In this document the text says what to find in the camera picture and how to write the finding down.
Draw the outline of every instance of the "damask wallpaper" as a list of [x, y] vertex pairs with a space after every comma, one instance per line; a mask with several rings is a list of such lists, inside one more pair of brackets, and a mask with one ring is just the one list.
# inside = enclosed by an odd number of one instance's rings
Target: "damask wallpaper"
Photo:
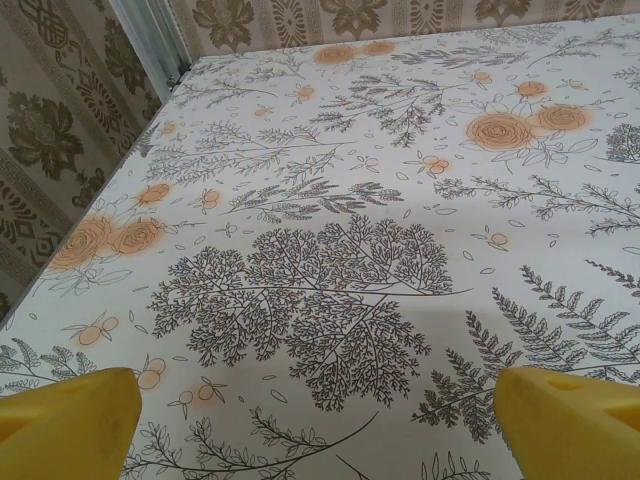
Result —
[[107, 0], [0, 0], [0, 318], [160, 106]]
[[583, 20], [640, 12], [638, 0], [170, 0], [202, 55]]

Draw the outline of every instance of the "plant illustration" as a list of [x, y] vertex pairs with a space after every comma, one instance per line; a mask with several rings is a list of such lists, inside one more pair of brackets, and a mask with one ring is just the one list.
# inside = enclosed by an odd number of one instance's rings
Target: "plant illustration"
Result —
[[584, 39], [577, 35], [574, 35], [572, 37], [569, 37], [564, 42], [557, 44], [557, 49], [553, 52], [531, 62], [528, 68], [531, 68], [533, 65], [544, 60], [545, 58], [564, 58], [569, 56], [597, 57], [598, 55], [592, 52], [590, 50], [591, 48], [614, 47], [624, 49], [627, 46], [626, 42], [628, 40], [640, 40], [640, 32], [614, 35], [614, 30], [608, 28], [598, 33], [593, 39]]
[[[4, 392], [20, 393], [40, 386], [42, 381], [56, 383], [61, 380], [91, 373], [96, 366], [83, 352], [76, 352], [64, 347], [54, 346], [52, 353], [38, 355], [36, 351], [19, 338], [12, 338], [13, 346], [0, 345], [0, 376], [11, 375], [21, 377], [18, 380], [0, 386], [0, 397]], [[51, 376], [41, 374], [43, 362], [53, 367]]]
[[[485, 35], [487, 40], [494, 44], [504, 44], [508, 40], [491, 41], [488, 34]], [[503, 33], [495, 34], [493, 38], [501, 38], [505, 35]], [[528, 68], [531, 68], [536, 63], [547, 59], [565, 58], [569, 56], [579, 57], [598, 57], [599, 55], [593, 52], [591, 49], [596, 47], [614, 47], [614, 48], [626, 48], [628, 41], [640, 40], [640, 33], [625, 33], [620, 35], [614, 35], [612, 29], [607, 29], [598, 33], [595, 38], [584, 39], [579, 36], [572, 36], [566, 39], [564, 42], [555, 45], [556, 50], [542, 57], [536, 58], [531, 62]], [[533, 43], [534, 45], [540, 45], [540, 43], [534, 40], [528, 40], [527, 43]], [[484, 65], [487, 67], [495, 67], [498, 65], [512, 65], [524, 60], [528, 60], [531, 56], [537, 54], [539, 48], [531, 50], [514, 50], [514, 51], [501, 51], [494, 46], [481, 45], [479, 47], [457, 47], [451, 50], [440, 49], [427, 49], [417, 53], [405, 53], [402, 55], [393, 55], [394, 60], [399, 60], [406, 65], [419, 65], [424, 63], [430, 63], [440, 65], [445, 68], [464, 68], [470, 65]]]
[[483, 28], [473, 35], [481, 41], [494, 45], [537, 45], [543, 47], [564, 31], [564, 26], [556, 23], [523, 25], [511, 28]]
[[346, 228], [276, 229], [253, 246], [246, 257], [205, 247], [171, 267], [149, 307], [154, 336], [195, 321], [187, 346], [203, 366], [232, 367], [250, 346], [266, 361], [286, 346], [291, 377], [305, 378], [324, 410], [355, 394], [387, 406], [394, 392], [407, 395], [407, 375], [418, 376], [430, 347], [394, 298], [461, 293], [431, 232], [352, 215]]
[[[269, 128], [260, 130], [257, 138], [230, 122], [212, 123], [201, 132], [194, 152], [173, 144], [153, 151], [147, 180], [173, 180], [188, 185], [208, 180], [233, 169], [236, 175], [251, 176], [271, 170], [284, 175], [285, 183], [295, 185], [308, 175], [318, 175], [334, 161], [342, 161], [338, 149], [356, 142], [326, 143], [319, 139], [319, 131], [305, 126], [293, 129]], [[299, 149], [324, 149], [317, 155], [309, 155], [304, 162], [285, 158]]]
[[[304, 61], [296, 60], [296, 53], [304, 53], [307, 49], [300, 48], [285, 48], [277, 50], [269, 55], [259, 55], [257, 59], [260, 63], [258, 67], [254, 69], [245, 77], [245, 82], [268, 82], [275, 78], [282, 77], [298, 77], [302, 80], [306, 80], [300, 73], [300, 67], [304, 65]], [[283, 68], [266, 65], [280, 65]]]
[[147, 445], [141, 453], [135, 450], [127, 455], [121, 477], [127, 480], [141, 478], [148, 467], [156, 470], [160, 475], [167, 470], [182, 474], [185, 479], [215, 480], [233, 478], [261, 478], [265, 480], [293, 480], [295, 474], [292, 468], [305, 459], [346, 442], [365, 430], [376, 418], [373, 415], [364, 425], [349, 435], [334, 442], [327, 442], [318, 436], [314, 428], [302, 429], [300, 433], [283, 430], [277, 424], [273, 415], [266, 417], [260, 407], [249, 410], [253, 431], [251, 435], [259, 435], [263, 444], [269, 450], [281, 451], [277, 456], [267, 458], [260, 454], [251, 453], [246, 447], [242, 450], [235, 448], [233, 440], [220, 441], [214, 435], [209, 418], [190, 425], [191, 435], [185, 438], [187, 443], [195, 443], [198, 448], [197, 463], [187, 464], [182, 461], [182, 448], [171, 445], [171, 436], [167, 427], [149, 423], [148, 428], [140, 434], [148, 439]]
[[511, 189], [507, 182], [491, 180], [483, 177], [472, 177], [474, 186], [464, 185], [460, 179], [445, 179], [435, 182], [436, 193], [443, 198], [451, 200], [461, 197], [475, 197], [477, 193], [485, 196], [495, 195], [498, 198], [491, 200], [493, 208], [511, 209], [521, 202], [532, 203], [532, 209], [536, 217], [541, 220], [549, 220], [556, 212], [598, 212], [617, 215], [604, 220], [591, 221], [587, 230], [591, 236], [598, 233], [612, 234], [618, 230], [632, 230], [640, 228], [640, 214], [637, 213], [640, 204], [633, 203], [630, 198], [618, 199], [618, 192], [601, 188], [591, 183], [585, 183], [579, 193], [564, 193], [558, 186], [558, 182], [540, 178], [537, 175], [529, 177], [533, 181], [533, 188]]
[[406, 81], [390, 74], [360, 75], [351, 82], [349, 98], [339, 95], [321, 108], [311, 121], [324, 124], [325, 130], [345, 133], [361, 115], [380, 122], [380, 130], [395, 135], [394, 147], [409, 147], [416, 136], [427, 131], [434, 115], [445, 112], [444, 93], [459, 85], [440, 86], [432, 80], [410, 78]]
[[606, 160], [621, 163], [640, 163], [640, 127], [622, 123], [607, 135]]
[[[514, 365], [632, 384], [640, 380], [640, 342], [636, 339], [640, 325], [618, 325], [628, 312], [597, 316], [604, 299], [583, 301], [580, 306], [583, 292], [569, 294], [565, 286], [554, 289], [552, 282], [545, 282], [526, 265], [521, 271], [524, 282], [531, 285], [538, 300], [546, 302], [560, 320], [538, 318], [537, 313], [529, 312], [494, 287], [493, 299], [514, 337], [520, 339], [522, 348], [514, 345], [515, 338], [500, 343], [498, 336], [484, 328], [476, 315], [468, 311], [466, 323], [482, 359], [481, 365], [476, 366], [447, 348], [453, 379], [440, 371], [432, 372], [435, 389], [425, 391], [425, 402], [420, 404], [419, 413], [413, 414], [413, 420], [430, 425], [444, 422], [454, 427], [462, 417], [473, 439], [484, 443], [493, 430], [500, 433], [492, 406], [495, 380], [503, 368]], [[600, 364], [593, 365], [592, 358]]]
[[[358, 480], [373, 480], [340, 455], [336, 455], [336, 457], [358, 475]], [[431, 467], [428, 467], [425, 462], [422, 462], [422, 467], [420, 468], [420, 478], [422, 480], [488, 480], [490, 477], [491, 474], [489, 472], [480, 470], [480, 462], [477, 460], [473, 464], [473, 470], [469, 469], [467, 462], [462, 457], [460, 457], [460, 466], [458, 466], [451, 452], [448, 452], [447, 464], [444, 465], [442, 470], [440, 470], [440, 458], [437, 453], [433, 456]]]
[[613, 74], [613, 78], [627, 80], [627, 85], [640, 92], [640, 68], [628, 67]]
[[195, 82], [183, 83], [173, 97], [178, 99], [175, 103], [178, 108], [184, 108], [187, 104], [197, 100], [208, 102], [205, 108], [211, 108], [215, 105], [220, 105], [225, 100], [244, 98], [250, 94], [277, 97], [277, 95], [271, 92], [243, 88], [238, 81], [222, 78], [214, 78], [202, 87], [198, 86]]
[[129, 200], [126, 194], [113, 202], [98, 199], [40, 275], [33, 294], [44, 284], [64, 297], [82, 295], [92, 285], [120, 282], [131, 270], [112, 270], [112, 262], [147, 250], [163, 233], [175, 235], [180, 228], [199, 225], [186, 221], [167, 225], [151, 217], [156, 207], [145, 207], [133, 197], [136, 204], [127, 208]]
[[628, 273], [622, 273], [619, 270], [614, 270], [611, 267], [608, 267], [601, 263], [596, 263], [592, 260], [586, 260], [586, 262], [593, 267], [599, 268], [600, 271], [606, 272], [607, 276], [615, 277], [616, 282], [621, 283], [624, 288], [627, 288], [630, 290], [632, 297], [634, 298], [640, 297], [640, 278], [636, 279], [634, 278], [633, 275], [630, 275]]
[[404, 201], [400, 198], [400, 191], [385, 189], [376, 182], [358, 183], [341, 193], [329, 193], [338, 185], [332, 185], [322, 177], [312, 178], [289, 189], [279, 187], [272, 185], [243, 193], [229, 202], [232, 208], [225, 215], [258, 210], [258, 220], [277, 224], [282, 220], [310, 220], [313, 214], [322, 209], [332, 213], [356, 213], [356, 210], [367, 205], [384, 206], [387, 205], [385, 202]]
[[[544, 92], [539, 82], [525, 82], [518, 92]], [[513, 107], [498, 94], [492, 101], [453, 103], [448, 107], [461, 113], [480, 115], [467, 127], [467, 138], [460, 144], [468, 150], [487, 151], [495, 154], [492, 162], [504, 162], [510, 173], [510, 162], [522, 162], [522, 166], [543, 163], [565, 164], [570, 155], [588, 152], [598, 144], [598, 139], [587, 138], [565, 146], [561, 141], [565, 134], [572, 135], [585, 125], [591, 110], [602, 110], [602, 104], [617, 99], [596, 100], [584, 105], [545, 105], [542, 101], [531, 103], [522, 96]]]

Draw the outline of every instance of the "yellow plastic piece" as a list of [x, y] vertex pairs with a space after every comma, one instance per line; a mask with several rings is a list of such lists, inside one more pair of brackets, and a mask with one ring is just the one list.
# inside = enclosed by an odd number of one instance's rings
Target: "yellow plastic piece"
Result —
[[0, 399], [0, 479], [117, 480], [141, 408], [128, 368]]
[[508, 368], [494, 409], [526, 480], [640, 478], [638, 387]]

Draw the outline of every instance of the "metal frame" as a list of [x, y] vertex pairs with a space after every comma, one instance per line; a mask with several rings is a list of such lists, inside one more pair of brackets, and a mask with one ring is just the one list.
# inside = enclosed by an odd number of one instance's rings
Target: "metal frame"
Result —
[[110, 2], [151, 85], [165, 103], [173, 86], [191, 65], [191, 56], [169, 0]]

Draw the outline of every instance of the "orange rose print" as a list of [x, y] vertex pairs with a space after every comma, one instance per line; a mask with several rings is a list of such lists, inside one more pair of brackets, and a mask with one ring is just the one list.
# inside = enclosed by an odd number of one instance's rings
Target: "orange rose print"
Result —
[[555, 105], [538, 112], [538, 121], [547, 130], [575, 130], [587, 123], [587, 111], [572, 105]]
[[154, 219], [140, 220], [111, 232], [107, 241], [111, 248], [124, 255], [147, 249], [160, 237], [160, 225]]
[[396, 44], [393, 42], [373, 42], [365, 45], [362, 53], [365, 55], [388, 55], [395, 50]]
[[524, 82], [518, 85], [517, 91], [523, 97], [537, 97], [545, 93], [545, 86], [540, 82]]
[[166, 183], [154, 185], [153, 187], [147, 185], [147, 190], [136, 197], [138, 199], [138, 205], [149, 205], [159, 202], [167, 196], [170, 190], [171, 186]]
[[104, 217], [85, 218], [53, 257], [49, 268], [68, 270], [90, 260], [107, 244], [110, 233], [111, 225]]
[[473, 79], [476, 82], [482, 83], [482, 84], [493, 82], [491, 75], [489, 75], [487, 72], [476, 72], [473, 74]]
[[522, 118], [503, 114], [476, 118], [467, 127], [467, 136], [490, 150], [521, 148], [532, 138], [530, 126]]
[[313, 59], [320, 65], [340, 65], [356, 56], [357, 50], [348, 45], [329, 45], [318, 50]]

